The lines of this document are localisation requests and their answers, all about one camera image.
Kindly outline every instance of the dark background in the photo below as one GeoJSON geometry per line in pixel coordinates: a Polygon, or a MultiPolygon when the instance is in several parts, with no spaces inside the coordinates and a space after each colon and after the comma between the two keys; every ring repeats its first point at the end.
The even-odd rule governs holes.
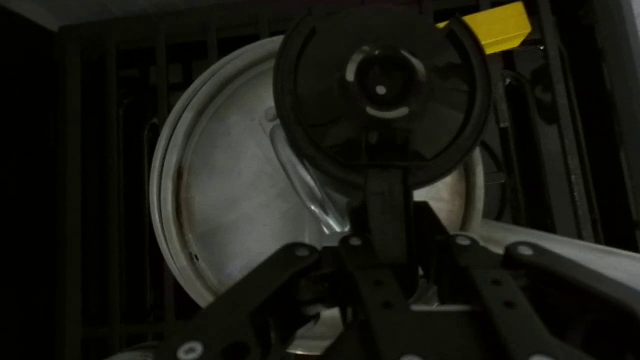
{"type": "Polygon", "coordinates": [[[54,352],[56,38],[0,8],[2,358],[54,352]]]}

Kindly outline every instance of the bolt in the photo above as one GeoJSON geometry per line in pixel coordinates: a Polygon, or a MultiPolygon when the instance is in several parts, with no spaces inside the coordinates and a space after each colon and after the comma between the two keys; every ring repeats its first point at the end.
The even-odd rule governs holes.
{"type": "Polygon", "coordinates": [[[470,238],[464,238],[464,236],[458,236],[458,238],[456,238],[456,244],[458,244],[458,246],[470,246],[472,240],[470,240],[470,238]]]}
{"type": "Polygon", "coordinates": [[[378,96],[386,96],[386,92],[388,92],[386,86],[376,86],[378,96]]]}
{"type": "Polygon", "coordinates": [[[554,360],[554,358],[548,354],[532,354],[528,360],[554,360]]]}
{"type": "Polygon", "coordinates": [[[268,108],[268,110],[264,112],[264,120],[266,120],[266,122],[276,122],[276,120],[278,120],[276,108],[268,108]]]}
{"type": "Polygon", "coordinates": [[[312,250],[308,250],[308,248],[296,248],[296,256],[300,256],[300,258],[306,258],[306,256],[310,256],[312,254],[312,250]]]}
{"type": "Polygon", "coordinates": [[[202,352],[204,352],[202,342],[184,342],[178,348],[178,360],[200,360],[202,352]]]}
{"type": "Polygon", "coordinates": [[[400,356],[400,360],[424,360],[424,358],[416,356],[416,354],[404,354],[404,356],[400,356]]]}
{"type": "Polygon", "coordinates": [[[522,254],[522,256],[532,256],[532,254],[536,254],[536,252],[534,252],[532,246],[518,246],[518,254],[522,254]]]}
{"type": "Polygon", "coordinates": [[[348,244],[358,248],[358,246],[362,246],[362,238],[350,238],[348,244]]]}

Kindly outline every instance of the yellow label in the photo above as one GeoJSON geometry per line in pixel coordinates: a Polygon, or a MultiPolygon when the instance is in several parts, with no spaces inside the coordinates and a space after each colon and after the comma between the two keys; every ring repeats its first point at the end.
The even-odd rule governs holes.
{"type": "Polygon", "coordinates": [[[532,32],[532,24],[522,2],[476,12],[462,20],[476,32],[486,54],[514,50],[532,32]]]}

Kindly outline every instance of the machine part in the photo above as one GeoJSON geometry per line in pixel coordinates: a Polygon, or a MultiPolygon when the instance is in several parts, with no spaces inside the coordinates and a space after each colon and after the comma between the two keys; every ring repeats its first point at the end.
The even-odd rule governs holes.
{"type": "Polygon", "coordinates": [[[372,168],[366,174],[364,206],[368,240],[384,264],[408,264],[412,258],[412,192],[398,168],[372,168]]]}
{"type": "Polygon", "coordinates": [[[534,256],[536,252],[532,250],[532,246],[522,244],[522,246],[518,246],[518,254],[522,254],[522,256],[534,256]]]}
{"type": "Polygon", "coordinates": [[[458,244],[458,246],[470,246],[472,240],[470,240],[470,238],[464,238],[464,236],[458,236],[458,238],[456,238],[456,244],[458,244]]]}
{"type": "MultiPolygon", "coordinates": [[[[282,244],[336,244],[348,226],[318,204],[324,194],[332,196],[332,188],[312,170],[306,176],[304,168],[282,166],[276,148],[280,154],[288,148],[270,138],[278,126],[272,110],[278,48],[280,38],[264,40],[204,72],[180,98],[158,140],[150,176],[154,230],[166,264],[200,306],[282,244]],[[300,196],[306,190],[320,198],[300,196]]],[[[472,232],[484,204],[480,156],[416,190],[414,198],[430,200],[450,230],[472,232]]]]}
{"type": "Polygon", "coordinates": [[[514,242],[538,244],[640,292],[638,254],[490,220],[482,220],[478,238],[498,254],[514,242]]]}
{"type": "MultiPolygon", "coordinates": [[[[432,210],[428,214],[426,222],[438,222],[432,210]]],[[[432,234],[422,242],[440,242],[438,236],[432,234]]],[[[448,288],[464,288],[466,298],[414,310],[392,266],[378,258],[372,242],[360,240],[360,246],[344,238],[338,248],[308,248],[306,258],[296,256],[304,244],[280,248],[164,342],[156,352],[158,360],[174,358],[176,348],[186,340],[198,340],[210,348],[204,358],[284,356],[282,344],[294,336],[296,328],[314,320],[300,312],[314,302],[334,304],[350,314],[344,318],[344,332],[320,354],[328,360],[404,356],[622,360],[640,354],[636,344],[628,344],[636,340],[640,326],[636,306],[640,294],[552,250],[528,242],[514,244],[500,260],[476,240],[470,246],[456,246],[454,238],[444,238],[434,258],[446,258],[440,270],[456,268],[458,272],[452,278],[440,278],[438,286],[450,282],[448,288]],[[518,254],[520,246],[534,248],[534,256],[518,254]],[[574,302],[576,288],[584,292],[580,304],[574,302]],[[630,326],[624,330],[630,332],[624,338],[604,334],[606,342],[624,346],[624,352],[606,354],[602,350],[608,348],[574,342],[572,336],[562,336],[562,330],[550,326],[556,314],[574,312],[584,304],[588,310],[598,306],[618,320],[630,314],[624,322],[630,326]]],[[[586,320],[594,312],[576,314],[578,318],[568,318],[568,328],[592,326],[586,320]]]]}
{"type": "Polygon", "coordinates": [[[176,358],[178,360],[200,360],[204,354],[204,346],[202,342],[184,342],[178,352],[176,358]]]}
{"type": "Polygon", "coordinates": [[[398,6],[364,6],[302,18],[274,96],[294,152],[336,188],[362,188],[370,166],[404,168],[422,188],[476,148],[492,84],[464,22],[436,30],[398,6]]]}
{"type": "MultiPolygon", "coordinates": [[[[602,0],[600,4],[608,8],[616,8],[616,6],[622,8],[620,6],[622,2],[602,0]]],[[[454,0],[454,2],[422,2],[422,6],[424,6],[422,14],[428,24],[428,22],[434,22],[434,18],[444,20],[456,12],[466,14],[468,10],[478,10],[480,6],[486,6],[486,2],[454,0]]],[[[66,140],[60,140],[60,144],[74,144],[70,152],[66,152],[66,154],[72,154],[74,158],[66,166],[68,176],[62,176],[60,180],[60,184],[64,184],[68,194],[64,196],[64,204],[60,202],[62,204],[60,214],[64,218],[70,218],[68,228],[64,230],[64,236],[62,236],[66,240],[64,258],[68,258],[68,264],[64,266],[66,276],[60,276],[60,280],[64,280],[64,284],[60,284],[62,288],[60,294],[64,298],[62,312],[66,314],[68,322],[64,322],[64,326],[56,332],[68,338],[68,342],[64,342],[62,346],[66,348],[66,354],[62,358],[96,358],[96,356],[112,354],[120,350],[124,344],[130,344],[130,340],[136,342],[136,336],[130,330],[134,330],[136,334],[144,332],[144,336],[168,334],[172,332],[176,322],[178,324],[184,322],[188,314],[194,312],[192,302],[188,302],[184,298],[186,294],[180,288],[176,288],[174,276],[162,268],[164,266],[162,256],[158,258],[156,248],[148,246],[156,242],[156,236],[154,236],[154,230],[142,222],[148,216],[142,210],[142,206],[148,202],[146,200],[148,176],[140,174],[138,170],[144,168],[142,164],[150,162],[150,154],[154,154],[154,146],[156,146],[156,134],[148,138],[148,146],[150,146],[148,154],[138,160],[142,140],[132,124],[140,124],[146,120],[164,124],[166,110],[172,106],[174,100],[178,100],[178,92],[186,90],[188,88],[186,84],[190,84],[194,76],[200,74],[202,66],[218,60],[218,56],[230,54],[234,48],[246,42],[254,42],[260,36],[284,32],[290,26],[288,16],[294,16],[294,14],[284,16],[278,10],[280,6],[276,6],[276,12],[262,10],[260,6],[252,6],[252,4],[222,6],[222,8],[212,6],[212,8],[196,10],[190,14],[128,18],[128,20],[118,20],[108,24],[84,24],[84,26],[70,26],[60,30],[60,36],[62,36],[60,44],[64,46],[64,50],[60,52],[60,64],[64,64],[60,94],[64,94],[66,98],[66,104],[60,106],[64,110],[62,134],[66,134],[62,138],[66,140]],[[142,48],[146,56],[140,56],[138,60],[132,62],[130,56],[134,52],[140,54],[142,48]],[[194,52],[194,56],[186,56],[184,48],[188,48],[188,52],[192,52],[192,48],[198,48],[198,50],[202,48],[202,54],[194,52]],[[128,98],[126,108],[122,108],[118,98],[124,96],[124,92],[130,94],[132,90],[128,80],[122,82],[122,70],[130,70],[126,66],[140,70],[142,82],[136,82],[138,90],[134,92],[138,92],[138,96],[132,98],[132,102],[128,98]],[[176,70],[176,68],[184,70],[180,84],[176,84],[174,80],[170,82],[170,78],[174,76],[168,76],[168,70],[176,70]],[[118,84],[118,90],[110,92],[110,96],[104,96],[104,90],[106,90],[104,84],[118,84]],[[116,122],[114,116],[106,118],[104,116],[106,112],[116,114],[120,122],[116,122]],[[96,126],[98,128],[106,126],[106,130],[116,136],[110,136],[110,140],[106,140],[104,144],[104,132],[96,130],[96,126]],[[116,158],[114,152],[124,160],[124,164],[128,164],[134,170],[124,168],[122,162],[116,168],[106,166],[106,162],[112,162],[116,158]],[[106,178],[120,180],[122,190],[118,192],[118,196],[106,196],[104,192],[106,178]],[[126,222],[124,230],[120,230],[118,236],[108,236],[106,240],[104,238],[106,226],[112,222],[106,224],[104,218],[106,216],[122,218],[122,214],[126,222]],[[120,252],[104,252],[104,248],[112,244],[120,244],[118,246],[120,252]],[[108,278],[110,278],[108,286],[102,286],[104,282],[96,282],[96,276],[100,278],[106,272],[104,262],[108,262],[108,278]],[[128,302],[124,304],[110,302],[108,298],[112,296],[108,294],[112,292],[112,288],[122,288],[120,294],[124,294],[128,302]],[[156,306],[152,298],[164,298],[164,306],[156,306]],[[96,318],[96,310],[102,324],[98,328],[88,328],[88,324],[92,324],[96,318]],[[140,320],[138,318],[132,320],[126,314],[148,314],[150,318],[146,320],[152,328],[140,330],[138,328],[140,320]],[[110,326],[114,320],[120,324],[118,332],[110,332],[110,326]]],[[[618,32],[608,32],[600,24],[610,22],[610,24],[616,24],[618,28],[624,28],[628,22],[620,22],[620,14],[632,16],[632,12],[620,12],[620,14],[596,12],[596,14],[602,20],[598,22],[598,28],[608,38],[600,44],[616,46],[624,52],[630,52],[632,48],[626,46],[622,32],[620,32],[622,36],[618,32]]],[[[566,18],[576,18],[576,8],[570,8],[566,18],[558,14],[548,14],[548,12],[536,12],[536,18],[556,18],[562,34],[564,32],[562,24],[566,24],[566,18]]],[[[540,46],[540,54],[544,54],[546,52],[544,38],[554,36],[552,32],[542,34],[538,22],[534,24],[536,24],[536,32],[528,38],[528,42],[520,50],[516,50],[516,54],[520,54],[520,58],[524,58],[526,62],[532,62],[532,58],[536,58],[538,46],[540,46]]],[[[594,48],[598,46],[590,46],[588,42],[582,42],[582,44],[586,44],[588,48],[584,58],[594,58],[594,64],[600,68],[602,56],[594,56],[594,48]]],[[[622,56],[608,54],[604,58],[636,64],[632,56],[624,56],[624,54],[622,56]]],[[[538,62],[542,68],[548,68],[548,60],[552,62],[554,58],[540,58],[538,62]]],[[[510,68],[512,56],[496,56],[494,62],[510,68]]],[[[574,64],[572,64],[572,70],[574,70],[574,78],[584,78],[586,82],[590,82],[586,86],[578,84],[576,90],[602,88],[602,92],[606,92],[606,86],[594,84],[594,76],[590,76],[592,72],[586,72],[582,66],[574,66],[574,64]]],[[[608,74],[616,70],[622,88],[624,84],[632,86],[630,76],[624,76],[628,74],[626,68],[618,66],[618,62],[608,64],[606,70],[608,74]]],[[[640,98],[640,96],[634,96],[632,92],[620,92],[620,94],[624,94],[626,98],[640,98]]],[[[618,110],[626,114],[640,114],[632,110],[634,108],[632,104],[634,102],[630,100],[620,100],[618,110]]],[[[608,118],[612,112],[596,114],[590,108],[586,108],[582,114],[584,114],[582,120],[586,120],[586,114],[592,114],[598,120],[598,118],[608,118]]],[[[610,122],[606,124],[594,122],[594,124],[596,128],[600,124],[600,132],[598,130],[594,132],[594,136],[598,138],[602,134],[602,126],[610,122]]],[[[620,134],[632,138],[634,130],[628,130],[626,126],[622,128],[624,130],[620,134]]],[[[550,130],[552,134],[544,136],[544,148],[550,148],[548,144],[558,142],[558,138],[554,138],[556,128],[550,128],[550,130]]],[[[508,156],[510,152],[508,148],[500,148],[498,144],[492,144],[492,146],[498,152],[498,156],[508,156]]],[[[588,148],[592,148],[594,152],[600,152],[598,158],[604,162],[612,160],[612,156],[602,156],[606,150],[608,150],[606,154],[618,150],[618,146],[608,146],[598,142],[588,148]]],[[[548,160],[562,162],[564,156],[566,154],[558,150],[552,154],[552,158],[544,160],[544,166],[546,168],[550,166],[548,160]]],[[[564,218],[570,218],[566,222],[562,218],[560,220],[554,218],[556,222],[566,224],[564,228],[558,228],[558,232],[562,232],[564,236],[574,234],[572,230],[574,210],[568,208],[566,206],[568,202],[564,202],[562,198],[564,196],[562,182],[566,174],[556,172],[554,168],[548,168],[548,170],[554,174],[554,180],[550,182],[554,184],[552,198],[554,200],[558,198],[552,208],[556,212],[562,212],[564,218]]],[[[604,174],[604,176],[612,174],[602,168],[594,168],[594,170],[596,174],[604,174]]],[[[614,190],[618,190],[622,196],[628,198],[628,194],[624,194],[626,188],[622,182],[620,186],[610,186],[610,192],[614,190]]],[[[502,218],[504,222],[512,222],[510,206],[512,206],[512,198],[506,198],[506,216],[502,218]]],[[[606,212],[612,218],[624,218],[618,210],[620,202],[608,202],[598,206],[600,206],[600,212],[606,212]]],[[[620,232],[616,232],[616,226],[612,230],[614,230],[612,236],[606,236],[606,240],[634,242],[630,236],[620,236],[620,232]]]]}

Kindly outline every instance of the metal bar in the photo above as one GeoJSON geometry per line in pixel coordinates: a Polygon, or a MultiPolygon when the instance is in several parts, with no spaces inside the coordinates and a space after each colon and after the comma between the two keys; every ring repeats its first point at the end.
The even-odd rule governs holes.
{"type": "Polygon", "coordinates": [[[158,122],[164,124],[168,116],[168,64],[166,64],[166,28],[156,36],[156,88],[158,88],[158,122]]]}
{"type": "Polygon", "coordinates": [[[626,180],[626,194],[636,222],[636,246],[640,250],[640,4],[634,0],[594,0],[596,32],[604,56],[610,88],[616,140],[626,180]]]}
{"type": "Polygon", "coordinates": [[[504,78],[504,60],[502,54],[490,58],[490,72],[494,80],[494,116],[504,156],[504,170],[508,174],[508,198],[510,198],[510,212],[514,222],[524,222],[524,194],[522,194],[522,180],[520,180],[520,164],[516,160],[516,144],[514,144],[514,128],[512,116],[506,104],[506,78],[504,78]]]}
{"type": "Polygon", "coordinates": [[[552,14],[552,6],[548,0],[538,0],[540,10],[540,24],[546,44],[546,60],[552,74],[552,86],[554,86],[554,98],[558,108],[558,128],[560,128],[560,142],[564,150],[566,170],[568,170],[568,182],[572,188],[572,206],[576,214],[578,224],[578,238],[594,242],[594,228],[592,228],[592,216],[588,208],[588,194],[584,188],[584,172],[580,164],[578,144],[576,144],[576,128],[572,122],[570,112],[570,100],[566,94],[566,78],[562,72],[562,58],[560,58],[560,40],[556,32],[556,18],[552,14]]]}
{"type": "MultiPolygon", "coordinates": [[[[578,98],[576,98],[576,90],[574,90],[574,80],[572,80],[572,70],[570,70],[570,64],[568,64],[568,56],[564,52],[562,54],[562,68],[564,68],[564,74],[566,74],[566,86],[568,86],[568,100],[572,104],[572,110],[574,110],[574,116],[576,116],[576,130],[578,134],[584,134],[584,128],[582,128],[582,114],[580,114],[580,106],[578,106],[578,98]]],[[[592,178],[592,166],[588,162],[588,150],[586,150],[586,138],[584,136],[578,136],[576,138],[576,144],[578,144],[578,154],[580,154],[580,164],[584,168],[584,184],[586,184],[586,194],[588,194],[588,204],[590,204],[590,210],[592,210],[592,228],[594,228],[594,242],[604,242],[604,232],[602,232],[602,218],[600,218],[600,210],[598,210],[598,200],[596,200],[596,188],[594,188],[594,178],[592,178]]]]}
{"type": "Polygon", "coordinates": [[[154,228],[152,228],[152,214],[150,214],[150,174],[152,174],[152,160],[154,160],[154,148],[158,142],[158,120],[152,120],[144,128],[144,140],[142,140],[142,158],[144,158],[144,306],[152,308],[154,302],[154,286],[152,286],[152,246],[154,244],[154,228]]]}
{"type": "Polygon", "coordinates": [[[56,332],[56,358],[82,358],[82,62],[80,48],[72,40],[60,42],[62,58],[62,120],[58,128],[58,236],[60,282],[56,302],[60,306],[60,330],[56,332]]]}
{"type": "Polygon", "coordinates": [[[640,292],[640,254],[490,220],[482,220],[478,238],[496,254],[514,242],[538,244],[640,292]]]}
{"type": "MultiPolygon", "coordinates": [[[[552,206],[548,182],[548,164],[544,164],[542,148],[550,146],[552,138],[540,134],[540,114],[536,112],[534,90],[528,84],[528,78],[520,72],[504,72],[510,84],[510,96],[526,102],[526,110],[512,112],[514,144],[516,144],[516,162],[524,164],[518,168],[522,200],[524,200],[524,224],[538,230],[554,232],[560,224],[554,216],[558,208],[552,206]]],[[[508,100],[510,110],[518,110],[518,100],[508,100]]]]}
{"type": "Polygon", "coordinates": [[[108,240],[108,328],[110,350],[118,352],[120,334],[120,270],[122,270],[122,124],[118,116],[118,48],[116,40],[106,40],[106,240],[108,240]]]}

